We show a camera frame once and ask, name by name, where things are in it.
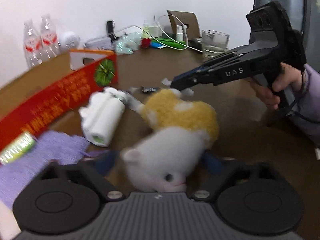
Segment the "purple sleeve forearm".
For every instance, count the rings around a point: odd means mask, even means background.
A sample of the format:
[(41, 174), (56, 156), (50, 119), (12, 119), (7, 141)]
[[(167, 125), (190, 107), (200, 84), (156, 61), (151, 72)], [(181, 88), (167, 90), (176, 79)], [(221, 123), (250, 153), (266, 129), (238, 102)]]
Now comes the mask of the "purple sleeve forearm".
[(315, 143), (319, 160), (319, 73), (305, 65), (305, 79), (302, 97), (298, 101), (298, 111), (294, 113), (294, 123)]

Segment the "person's right hand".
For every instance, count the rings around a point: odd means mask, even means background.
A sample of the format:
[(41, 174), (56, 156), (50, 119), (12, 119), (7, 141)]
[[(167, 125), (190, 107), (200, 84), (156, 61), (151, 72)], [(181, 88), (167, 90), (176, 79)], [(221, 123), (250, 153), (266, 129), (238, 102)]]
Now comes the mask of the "person's right hand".
[[(279, 92), (291, 87), (294, 92), (303, 88), (305, 74), (289, 64), (281, 63), (281, 73), (272, 84), (272, 90)], [(269, 88), (259, 85), (252, 78), (247, 79), (251, 88), (255, 91), (256, 97), (262, 101), (270, 110), (277, 110), (280, 104), (280, 97), (275, 95)]]

